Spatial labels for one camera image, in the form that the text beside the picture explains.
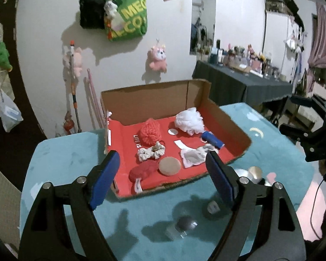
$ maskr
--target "dark tablecloth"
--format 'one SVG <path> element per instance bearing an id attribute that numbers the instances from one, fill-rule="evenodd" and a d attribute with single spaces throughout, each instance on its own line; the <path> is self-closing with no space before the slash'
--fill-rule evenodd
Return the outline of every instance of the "dark tablecloth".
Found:
<path id="1" fill-rule="evenodd" d="M 219 106 L 244 102 L 250 106 L 280 100 L 292 95 L 292 84 L 260 78 L 252 73 L 245 76 L 225 66 L 198 61 L 192 78 L 211 82 L 209 98 Z"/>

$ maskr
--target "pink stick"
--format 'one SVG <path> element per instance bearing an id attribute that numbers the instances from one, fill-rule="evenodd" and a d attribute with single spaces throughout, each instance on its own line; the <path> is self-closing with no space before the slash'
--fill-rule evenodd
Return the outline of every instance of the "pink stick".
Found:
<path id="1" fill-rule="evenodd" d="M 93 103 L 94 103 L 94 107 L 96 108 L 96 114 L 100 119 L 101 128 L 104 128 L 105 127 L 104 117 L 101 116 L 100 107 L 98 104 L 98 98 L 96 97 L 96 91 L 94 90 L 94 85 L 92 81 L 91 70 L 87 69 L 87 72 L 88 72 L 89 85 L 91 87 L 91 92 L 92 92 Z"/>

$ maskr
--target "metal screw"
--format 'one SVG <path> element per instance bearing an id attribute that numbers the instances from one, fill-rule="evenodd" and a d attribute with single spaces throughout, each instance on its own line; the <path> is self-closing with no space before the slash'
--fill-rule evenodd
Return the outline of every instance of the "metal screw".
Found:
<path id="1" fill-rule="evenodd" d="M 242 183 L 242 184 L 248 184 L 249 183 L 249 179 L 247 177 L 241 177 L 239 179 L 239 181 Z"/>
<path id="2" fill-rule="evenodd" d="M 274 184 L 274 186 L 277 188 L 277 189 L 282 189 L 284 186 L 280 183 L 280 182 L 276 182 Z"/>
<path id="3" fill-rule="evenodd" d="M 78 183 L 85 183 L 87 178 L 85 176 L 78 177 L 76 180 Z"/>
<path id="4" fill-rule="evenodd" d="M 42 188 L 43 189 L 49 189 L 51 187 L 51 183 L 50 182 L 45 182 L 43 185 L 42 185 Z"/>

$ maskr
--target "cable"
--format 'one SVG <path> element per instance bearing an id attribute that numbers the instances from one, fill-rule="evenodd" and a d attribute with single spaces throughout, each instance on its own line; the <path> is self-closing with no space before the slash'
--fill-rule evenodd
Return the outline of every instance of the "cable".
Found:
<path id="1" fill-rule="evenodd" d="M 314 198 L 314 203 L 313 203 L 313 208 L 311 209 L 311 215 L 310 215 L 310 226 L 311 226 L 311 228 L 312 228 L 314 234 L 316 235 L 316 237 L 317 237 L 319 240 L 321 239 L 321 237 L 319 237 L 318 234 L 316 233 L 316 231 L 315 231 L 315 229 L 314 229 L 314 227 L 313 227 L 313 223 L 312 223 L 311 220 L 312 220 L 312 218 L 313 218 L 313 212 L 314 212 L 314 206 L 315 206 L 315 201 L 316 201 L 317 193 L 318 193 L 319 188 L 320 188 L 320 186 L 322 185 L 323 182 L 324 182 L 324 180 L 322 180 L 321 183 L 319 184 L 319 186 L 317 187 L 317 190 L 316 190 L 316 193 L 315 193 L 315 198 Z"/>

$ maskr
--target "green tote bag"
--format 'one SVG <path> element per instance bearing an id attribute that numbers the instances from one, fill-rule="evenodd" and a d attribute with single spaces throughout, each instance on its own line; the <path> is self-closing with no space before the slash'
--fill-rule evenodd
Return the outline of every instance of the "green tote bag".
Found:
<path id="1" fill-rule="evenodd" d="M 118 6 L 117 12 L 122 17 L 122 26 L 114 29 L 111 20 L 105 19 L 110 41 L 128 40 L 144 36 L 147 32 L 146 0 L 113 0 Z"/>

